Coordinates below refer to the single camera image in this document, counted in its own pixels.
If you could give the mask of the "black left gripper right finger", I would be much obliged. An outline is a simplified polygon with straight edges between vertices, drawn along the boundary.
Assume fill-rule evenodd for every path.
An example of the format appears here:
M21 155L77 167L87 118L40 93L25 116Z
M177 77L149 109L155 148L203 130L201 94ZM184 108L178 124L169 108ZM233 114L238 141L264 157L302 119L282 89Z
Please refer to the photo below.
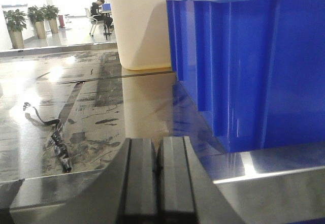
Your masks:
M244 223L212 183L188 136L164 137L157 164L161 223Z

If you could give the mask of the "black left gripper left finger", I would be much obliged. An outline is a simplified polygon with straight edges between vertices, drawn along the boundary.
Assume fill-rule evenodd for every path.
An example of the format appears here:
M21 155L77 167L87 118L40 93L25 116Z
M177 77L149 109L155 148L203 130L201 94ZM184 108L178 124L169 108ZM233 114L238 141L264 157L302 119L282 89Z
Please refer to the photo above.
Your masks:
M14 208L14 223L157 223L155 152L150 139L127 138L84 190L55 204Z

